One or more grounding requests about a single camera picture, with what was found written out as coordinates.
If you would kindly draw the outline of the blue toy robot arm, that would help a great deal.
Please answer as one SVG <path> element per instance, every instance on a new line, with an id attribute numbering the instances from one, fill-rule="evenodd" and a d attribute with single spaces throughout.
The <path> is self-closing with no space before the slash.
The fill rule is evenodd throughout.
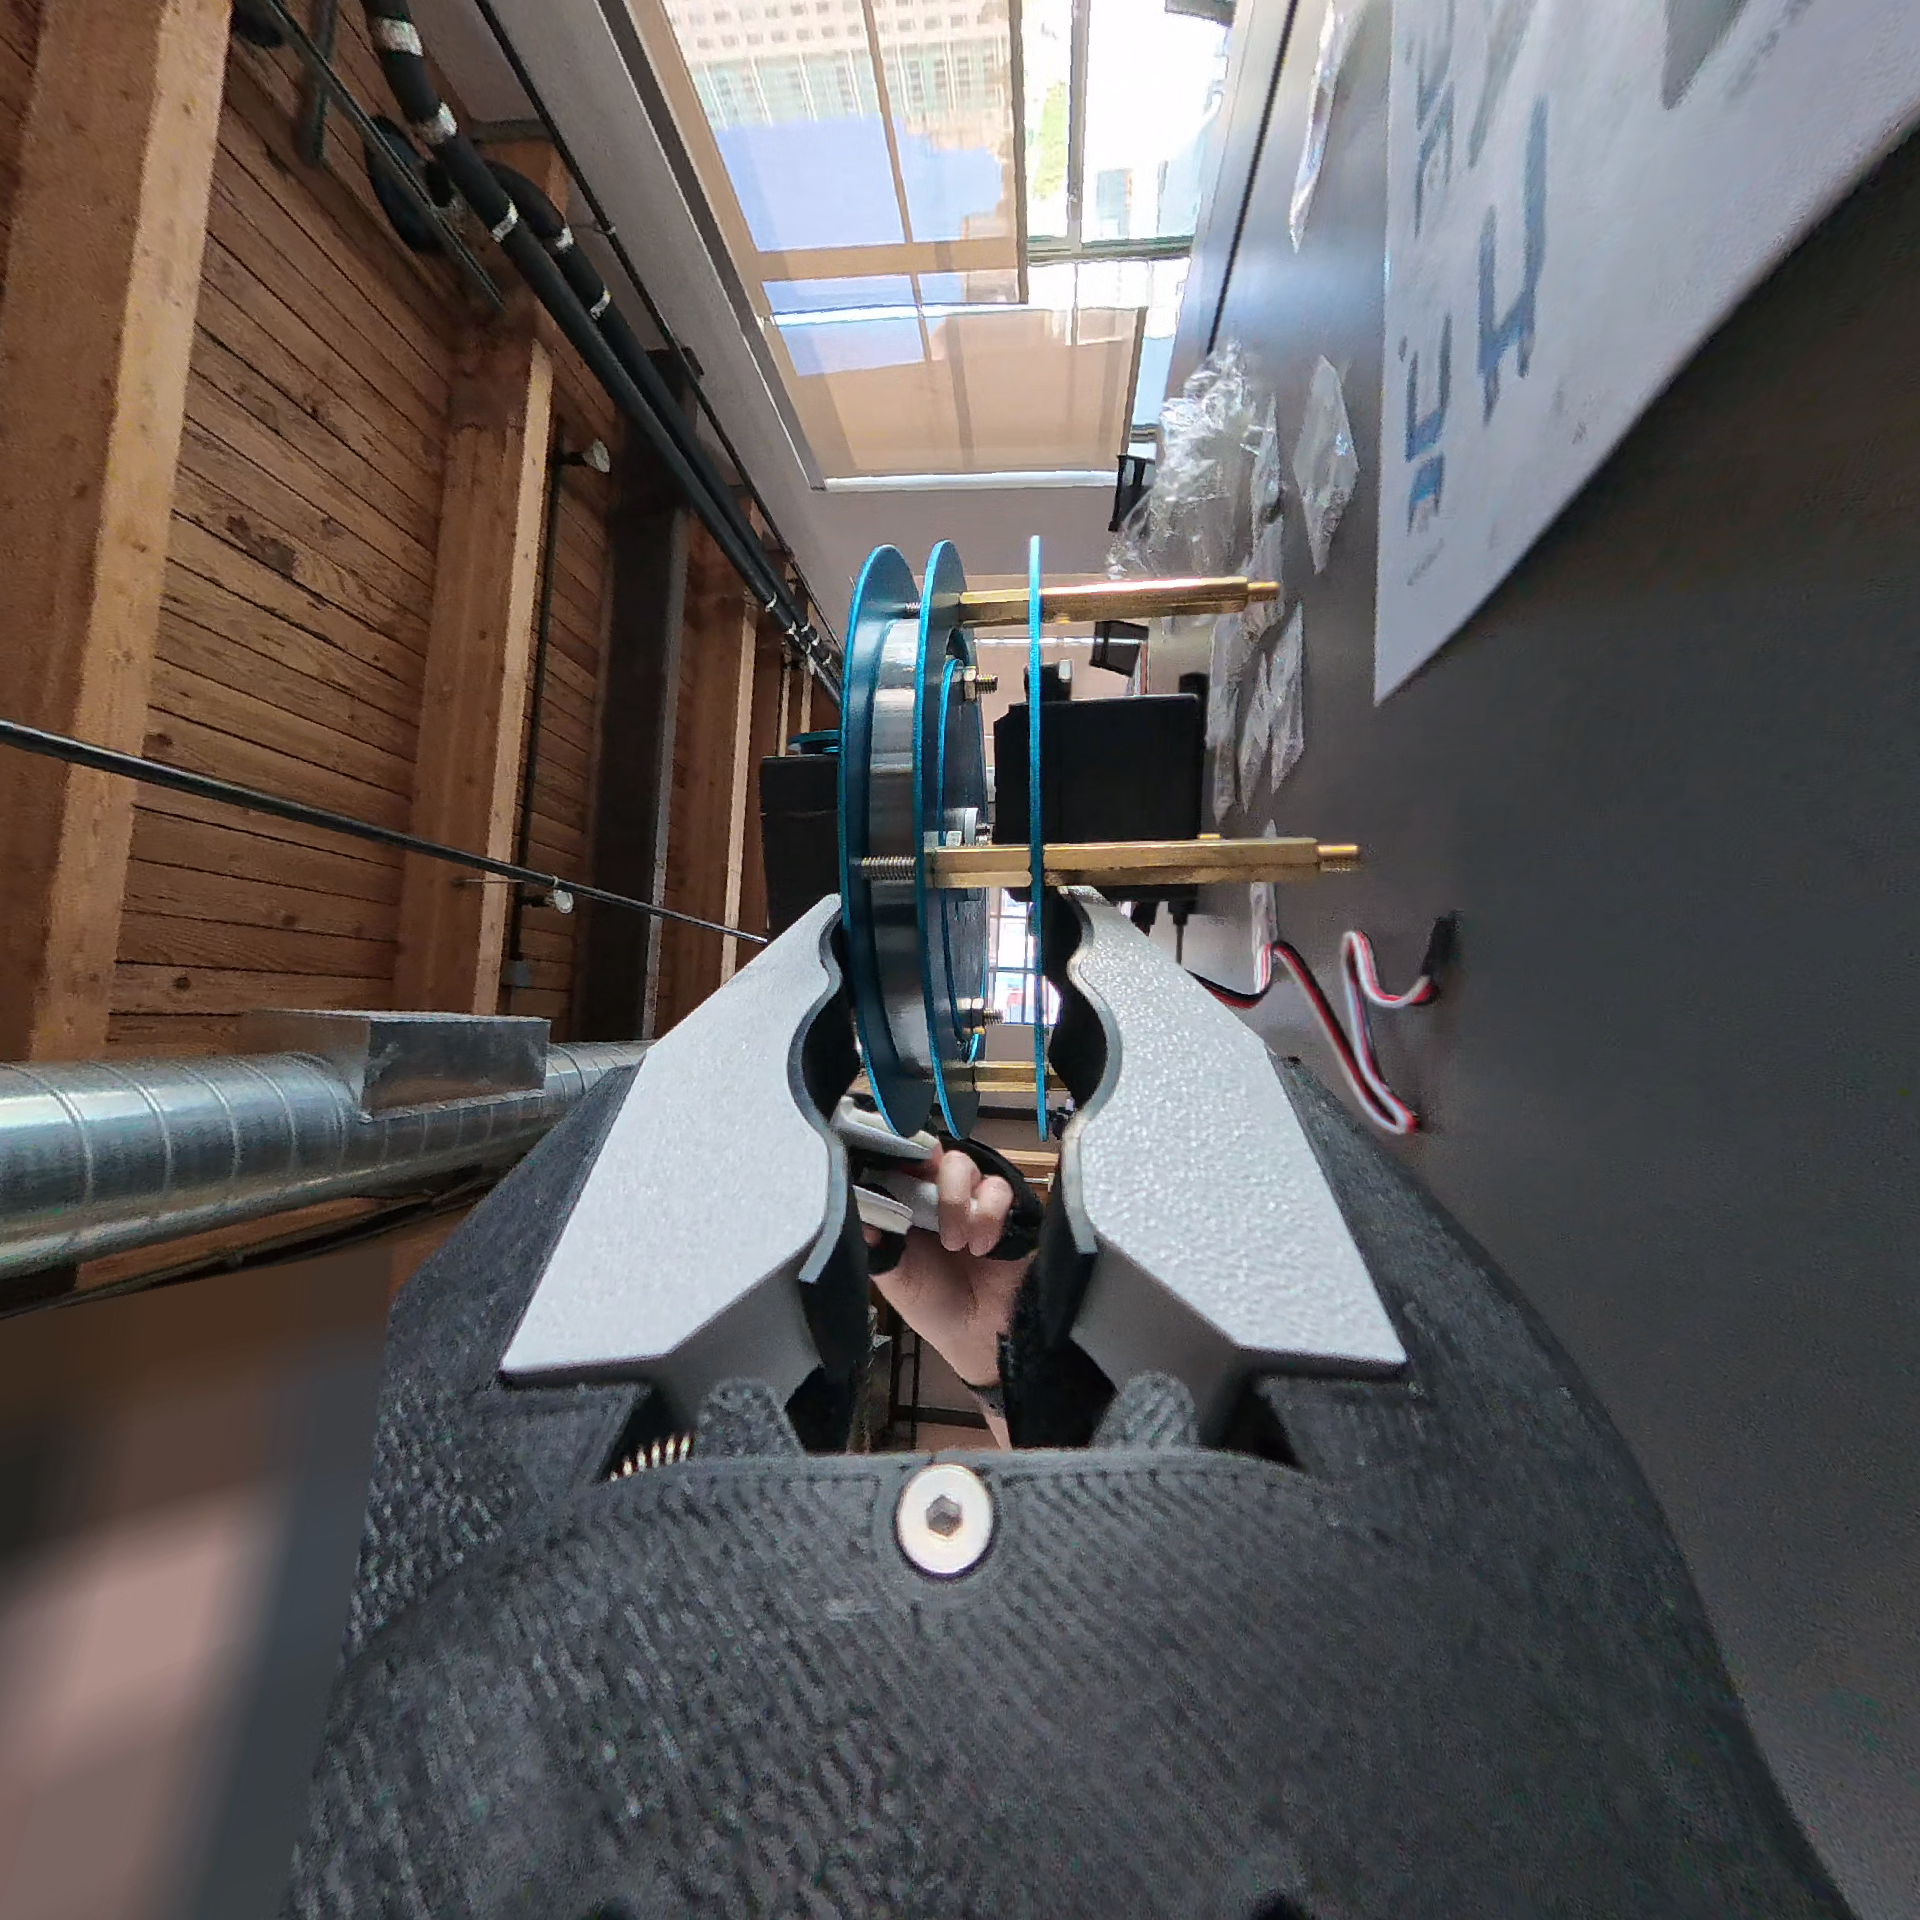
<path id="1" fill-rule="evenodd" d="M 885 545 L 855 579 L 835 731 L 759 773 L 765 893 L 778 929 L 836 905 L 859 1071 L 879 1125 L 966 1134 L 993 995 L 994 895 L 1028 900 L 1028 1095 L 1046 1070 L 1045 898 L 1082 885 L 1131 903 L 1223 879 L 1348 869 L 1353 845 L 1205 838 L 1205 711 L 1189 694 L 1078 705 L 1049 692 L 1045 627 L 1247 612 L 1273 582 L 1082 582 L 972 591 L 954 545 L 924 574 Z"/>

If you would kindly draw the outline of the beige roller blind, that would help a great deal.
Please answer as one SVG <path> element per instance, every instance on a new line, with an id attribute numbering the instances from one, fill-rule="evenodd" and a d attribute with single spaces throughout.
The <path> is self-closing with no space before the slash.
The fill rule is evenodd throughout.
<path id="1" fill-rule="evenodd" d="M 827 482 L 1102 470 L 1124 444 L 1140 307 L 841 307 L 770 322 Z"/>

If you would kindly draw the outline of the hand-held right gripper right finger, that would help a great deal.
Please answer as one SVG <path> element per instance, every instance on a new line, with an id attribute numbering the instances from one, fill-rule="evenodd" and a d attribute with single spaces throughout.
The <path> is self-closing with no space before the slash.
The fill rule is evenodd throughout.
<path id="1" fill-rule="evenodd" d="M 1022 1449 L 1076 1449 L 1139 1375 L 1203 1439 L 1265 1375 L 1396 1379 L 1405 1351 L 1258 1034 L 1091 890 L 1049 893 L 1049 1063 L 1073 1092 L 1002 1351 Z"/>

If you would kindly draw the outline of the printed instruction sheet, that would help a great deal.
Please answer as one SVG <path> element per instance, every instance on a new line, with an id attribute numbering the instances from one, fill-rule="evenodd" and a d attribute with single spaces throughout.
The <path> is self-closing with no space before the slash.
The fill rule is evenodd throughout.
<path id="1" fill-rule="evenodd" d="M 1915 123 L 1915 2 L 1394 4 L 1375 698 Z"/>

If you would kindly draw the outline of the black insulated pipe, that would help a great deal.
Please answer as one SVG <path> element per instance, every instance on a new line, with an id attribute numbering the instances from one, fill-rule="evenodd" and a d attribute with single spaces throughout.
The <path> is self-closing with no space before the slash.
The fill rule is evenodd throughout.
<path id="1" fill-rule="evenodd" d="M 625 418 L 638 426 L 668 481 L 767 612 L 788 654 L 831 699 L 843 694 L 843 652 L 813 618 L 813 596 L 788 572 L 778 531 L 759 531 L 764 499 L 705 394 L 702 370 L 645 291 L 638 268 L 587 182 L 546 190 L 519 167 L 489 157 L 441 99 L 406 4 L 362 6 L 369 45 L 401 118 L 373 115 L 332 60 L 339 4 L 314 4 L 302 26 L 287 4 L 234 2 L 231 31 L 298 60 L 302 102 L 294 153 L 326 159 L 330 118 L 359 137 L 375 203 L 405 249 L 449 259 L 469 287 L 503 310 L 474 237 L 486 234 L 529 282 L 541 310 L 577 349 Z"/>

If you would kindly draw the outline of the silver ventilation duct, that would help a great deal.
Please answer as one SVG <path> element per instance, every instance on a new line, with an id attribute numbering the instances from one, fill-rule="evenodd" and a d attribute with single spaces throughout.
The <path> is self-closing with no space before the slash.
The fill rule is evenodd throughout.
<path id="1" fill-rule="evenodd" d="M 2 1070 L 4 1285 L 514 1163 L 638 1041 L 539 1017 L 251 1013 L 236 1054 Z"/>

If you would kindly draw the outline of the window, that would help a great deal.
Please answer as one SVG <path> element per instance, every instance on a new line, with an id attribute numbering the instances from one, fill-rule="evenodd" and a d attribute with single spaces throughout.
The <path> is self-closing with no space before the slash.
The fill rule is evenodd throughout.
<path id="1" fill-rule="evenodd" d="M 1140 307 L 1115 455 L 1147 438 L 1231 4 L 673 2 L 631 18 L 797 428 L 778 318 Z"/>

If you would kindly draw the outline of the crumpled clear plastic wrap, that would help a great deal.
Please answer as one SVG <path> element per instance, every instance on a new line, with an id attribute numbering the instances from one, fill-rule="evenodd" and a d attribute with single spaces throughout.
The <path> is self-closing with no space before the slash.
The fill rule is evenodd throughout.
<path id="1" fill-rule="evenodd" d="M 1275 579 L 1283 499 L 1275 396 L 1227 340 L 1164 402 L 1151 486 L 1122 516 L 1109 574 Z"/>

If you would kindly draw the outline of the person's left hand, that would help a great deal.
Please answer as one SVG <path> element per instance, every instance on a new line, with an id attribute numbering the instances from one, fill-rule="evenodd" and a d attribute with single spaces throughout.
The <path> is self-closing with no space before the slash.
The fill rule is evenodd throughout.
<path id="1" fill-rule="evenodd" d="M 1017 1165 L 972 1138 L 937 1149 L 919 1177 L 935 1186 L 937 1223 L 908 1235 L 867 1226 L 870 1276 L 965 1385 L 994 1396 L 1045 1210 Z"/>

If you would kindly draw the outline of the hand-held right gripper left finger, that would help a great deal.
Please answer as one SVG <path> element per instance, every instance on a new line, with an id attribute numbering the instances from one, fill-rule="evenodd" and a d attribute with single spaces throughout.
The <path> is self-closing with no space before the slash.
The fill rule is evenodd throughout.
<path id="1" fill-rule="evenodd" d="M 503 1351 L 505 1383 L 647 1383 L 690 1417 L 747 1379 L 805 1449 L 849 1449 L 873 1309 L 831 1132 L 857 1076 L 839 921 L 841 903 L 818 900 L 647 1050 Z"/>

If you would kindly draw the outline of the dark grey desk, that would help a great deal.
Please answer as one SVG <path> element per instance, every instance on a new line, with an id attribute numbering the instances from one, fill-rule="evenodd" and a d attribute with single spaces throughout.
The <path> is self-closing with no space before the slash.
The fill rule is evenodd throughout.
<path id="1" fill-rule="evenodd" d="M 1386 31 L 1289 194 L 1323 4 L 1243 4 L 1172 377 L 1221 340 L 1359 492 L 1302 606 L 1302 758 L 1251 823 L 1365 929 L 1425 1116 L 1403 1163 L 1531 1301 L 1659 1497 L 1766 1763 L 1846 1901 L 1915 1916 L 1915 142 L 1695 351 L 1427 670 L 1373 702 Z"/>

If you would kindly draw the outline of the cluster of clear parts bags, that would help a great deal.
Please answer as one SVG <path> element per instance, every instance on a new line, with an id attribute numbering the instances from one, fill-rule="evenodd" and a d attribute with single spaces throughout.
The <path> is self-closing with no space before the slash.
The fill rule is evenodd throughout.
<path id="1" fill-rule="evenodd" d="M 1323 570 L 1359 481 L 1359 460 L 1340 374 L 1319 357 L 1308 380 L 1302 428 L 1285 446 L 1279 407 L 1235 345 L 1213 351 L 1189 381 L 1207 434 L 1213 505 L 1205 527 L 1230 565 L 1279 591 L 1221 614 L 1211 630 L 1207 747 L 1209 812 L 1231 827 L 1243 810 L 1271 799 L 1305 751 L 1305 611 L 1285 585 L 1285 541 L 1302 527 L 1313 570 Z"/>

